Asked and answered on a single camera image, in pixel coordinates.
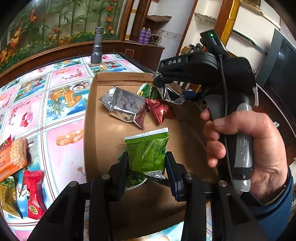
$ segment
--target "qr code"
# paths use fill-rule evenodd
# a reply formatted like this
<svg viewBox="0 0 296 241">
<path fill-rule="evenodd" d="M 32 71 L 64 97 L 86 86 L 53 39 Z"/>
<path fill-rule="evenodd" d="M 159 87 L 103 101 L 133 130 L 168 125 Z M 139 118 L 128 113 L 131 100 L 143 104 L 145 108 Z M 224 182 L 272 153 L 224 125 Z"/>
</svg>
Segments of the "qr code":
<svg viewBox="0 0 296 241">
<path fill-rule="evenodd" d="M 165 180 L 165 176 L 163 175 L 161 170 L 148 172 L 148 175 L 149 175 L 149 177 L 154 177 L 157 179 L 164 179 Z"/>
</svg>

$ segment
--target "metal bolt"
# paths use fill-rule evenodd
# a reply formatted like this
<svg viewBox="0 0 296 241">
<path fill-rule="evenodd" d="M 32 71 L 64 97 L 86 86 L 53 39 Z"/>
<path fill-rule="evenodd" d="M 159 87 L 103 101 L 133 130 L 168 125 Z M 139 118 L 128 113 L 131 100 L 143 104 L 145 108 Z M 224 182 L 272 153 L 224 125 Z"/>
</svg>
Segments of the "metal bolt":
<svg viewBox="0 0 296 241">
<path fill-rule="evenodd" d="M 279 123 L 277 123 L 276 121 L 274 121 L 274 125 L 275 125 L 276 128 L 279 127 Z"/>
<path fill-rule="evenodd" d="M 222 187 L 225 187 L 227 185 L 227 181 L 220 180 L 219 185 L 222 186 Z"/>
<path fill-rule="evenodd" d="M 194 178 L 194 175 L 193 175 L 192 173 L 186 173 L 186 174 L 184 175 L 184 178 L 186 178 L 186 179 L 188 179 L 188 180 L 191 180 L 191 179 Z"/>
<path fill-rule="evenodd" d="M 69 183 L 69 186 L 72 187 L 72 188 L 75 187 L 76 185 L 77 185 L 76 181 L 72 181 L 72 182 Z"/>
<path fill-rule="evenodd" d="M 110 175 L 108 173 L 105 173 L 102 175 L 103 180 L 108 180 L 110 178 Z"/>
</svg>

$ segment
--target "flashlight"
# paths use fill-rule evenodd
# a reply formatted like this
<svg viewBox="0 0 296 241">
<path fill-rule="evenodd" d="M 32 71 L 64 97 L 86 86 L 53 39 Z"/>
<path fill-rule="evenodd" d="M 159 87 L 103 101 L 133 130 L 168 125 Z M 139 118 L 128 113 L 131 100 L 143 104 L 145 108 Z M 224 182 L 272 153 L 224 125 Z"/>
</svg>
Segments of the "flashlight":
<svg viewBox="0 0 296 241">
<path fill-rule="evenodd" d="M 94 45 L 91 53 L 91 63 L 100 64 L 102 62 L 102 39 L 104 27 L 96 27 L 94 35 Z"/>
</svg>

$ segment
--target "silver foil package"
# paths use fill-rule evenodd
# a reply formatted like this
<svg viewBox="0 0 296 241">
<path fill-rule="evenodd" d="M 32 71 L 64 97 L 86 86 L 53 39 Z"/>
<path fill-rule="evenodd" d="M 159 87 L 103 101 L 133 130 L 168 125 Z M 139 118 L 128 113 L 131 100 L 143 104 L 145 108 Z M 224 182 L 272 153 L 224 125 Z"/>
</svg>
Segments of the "silver foil package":
<svg viewBox="0 0 296 241">
<path fill-rule="evenodd" d="M 134 122 L 143 129 L 147 111 L 144 97 L 114 86 L 99 101 L 109 110 L 110 115 L 127 123 Z"/>
<path fill-rule="evenodd" d="M 182 93 L 182 88 L 175 82 L 166 84 L 164 87 L 158 88 L 161 98 L 173 104 L 183 104 L 185 97 Z"/>
</svg>

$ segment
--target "finger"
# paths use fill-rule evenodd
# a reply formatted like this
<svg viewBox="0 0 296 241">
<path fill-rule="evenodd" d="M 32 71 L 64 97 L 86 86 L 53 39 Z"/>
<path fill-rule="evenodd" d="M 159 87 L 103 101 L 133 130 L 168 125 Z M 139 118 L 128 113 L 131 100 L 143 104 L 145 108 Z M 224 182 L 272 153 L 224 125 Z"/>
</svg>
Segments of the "finger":
<svg viewBox="0 0 296 241">
<path fill-rule="evenodd" d="M 209 121 L 211 119 L 211 114 L 208 108 L 206 108 L 201 114 L 200 118 L 202 118 L 204 121 Z"/>
<path fill-rule="evenodd" d="M 216 167 L 218 164 L 218 159 L 214 156 L 207 156 L 207 164 L 209 167 Z"/>
<path fill-rule="evenodd" d="M 214 120 L 214 128 L 223 134 L 233 135 L 238 131 L 253 137 L 269 138 L 275 126 L 265 113 L 240 110 L 227 117 Z"/>
<path fill-rule="evenodd" d="M 222 159 L 225 154 L 225 147 L 224 145 L 219 141 L 207 141 L 207 154 L 208 156 L 215 157 L 217 159 Z"/>
<path fill-rule="evenodd" d="M 203 133 L 207 139 L 212 141 L 217 141 L 220 138 L 220 133 L 216 131 L 214 123 L 211 120 L 205 123 Z"/>
</svg>

